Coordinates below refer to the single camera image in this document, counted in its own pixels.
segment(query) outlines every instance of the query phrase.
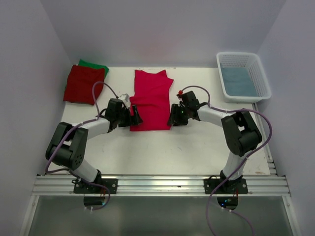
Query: white table surface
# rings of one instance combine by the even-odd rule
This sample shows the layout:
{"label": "white table surface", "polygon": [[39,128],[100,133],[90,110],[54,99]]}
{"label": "white table surface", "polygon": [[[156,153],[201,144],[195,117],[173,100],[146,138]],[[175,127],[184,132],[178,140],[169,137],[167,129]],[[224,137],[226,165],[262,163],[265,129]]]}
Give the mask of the white table surface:
{"label": "white table surface", "polygon": [[[156,73],[164,68],[111,67],[107,82],[119,95],[134,95],[134,70]],[[165,68],[174,79],[170,102],[178,103],[176,94],[189,85],[199,85],[211,94],[211,104],[224,109],[252,109],[251,104],[229,104],[223,93],[217,68]],[[199,102],[207,101],[204,91],[192,89]],[[97,102],[107,107],[113,95],[104,87]],[[62,121],[75,123],[96,116],[91,105],[66,103]],[[121,175],[211,175],[219,174],[225,166],[229,149],[222,128],[207,122],[190,120],[187,126],[168,131],[130,132],[117,128],[109,134],[88,140],[85,159],[103,174]],[[54,164],[50,169],[59,168]],[[247,161],[245,175],[269,175],[265,151],[262,149]]]}

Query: green cloth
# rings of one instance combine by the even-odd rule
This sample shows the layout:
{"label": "green cloth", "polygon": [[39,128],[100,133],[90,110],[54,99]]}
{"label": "green cloth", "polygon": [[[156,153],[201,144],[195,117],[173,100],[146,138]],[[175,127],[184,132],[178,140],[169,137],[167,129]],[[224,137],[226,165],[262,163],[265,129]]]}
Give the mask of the green cloth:
{"label": "green cloth", "polygon": [[109,71],[109,68],[106,65],[98,65],[98,64],[93,64],[87,61],[84,61],[82,59],[80,59],[79,64],[80,66],[86,66],[86,67],[90,67],[90,68],[94,68],[94,69],[101,69],[104,68],[105,69],[105,77]]}

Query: glass panel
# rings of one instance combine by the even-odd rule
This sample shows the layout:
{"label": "glass panel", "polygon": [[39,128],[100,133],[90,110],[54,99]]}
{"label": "glass panel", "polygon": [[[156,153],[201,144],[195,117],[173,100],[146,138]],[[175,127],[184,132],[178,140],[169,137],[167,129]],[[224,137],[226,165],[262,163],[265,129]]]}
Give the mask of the glass panel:
{"label": "glass panel", "polygon": [[[208,236],[205,197],[117,197],[104,209],[84,211],[82,196],[40,197],[30,236]],[[257,236],[292,236],[282,197],[240,198],[236,211]],[[251,236],[239,216],[213,199],[209,215],[219,236]]]}

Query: black mounting bracket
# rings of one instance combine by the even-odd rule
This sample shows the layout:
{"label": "black mounting bracket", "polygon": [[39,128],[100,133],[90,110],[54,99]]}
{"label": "black mounting bracket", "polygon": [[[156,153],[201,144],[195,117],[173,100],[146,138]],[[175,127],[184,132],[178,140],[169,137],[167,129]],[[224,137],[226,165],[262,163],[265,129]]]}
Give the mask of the black mounting bracket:
{"label": "black mounting bracket", "polygon": [[[211,192],[222,183],[223,178],[216,178],[216,176],[211,176],[203,180],[205,194],[211,194]],[[248,194],[248,188],[246,180],[243,178],[237,180],[228,180],[223,186],[221,186],[215,194],[234,194],[238,191],[239,194]]]}
{"label": "black mounting bracket", "polygon": [[[76,194],[100,194],[102,192],[101,187],[90,185],[83,181],[79,181],[79,179],[74,179],[72,183],[74,184],[73,193]],[[98,184],[107,187],[110,194],[117,193],[118,180],[116,178],[102,178],[101,182]]]}

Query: white wall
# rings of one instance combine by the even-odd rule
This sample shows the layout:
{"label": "white wall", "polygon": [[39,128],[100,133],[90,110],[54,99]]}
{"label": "white wall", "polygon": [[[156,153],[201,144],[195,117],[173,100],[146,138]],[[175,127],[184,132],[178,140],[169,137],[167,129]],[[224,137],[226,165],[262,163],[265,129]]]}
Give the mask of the white wall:
{"label": "white wall", "polygon": [[70,61],[40,1],[0,1],[0,235],[19,233]]}
{"label": "white wall", "polygon": [[271,153],[305,236],[315,230],[314,10],[314,0],[287,0],[259,50],[273,93],[260,109],[273,125]]}
{"label": "white wall", "polygon": [[257,52],[285,0],[41,0],[72,63],[217,66]]}

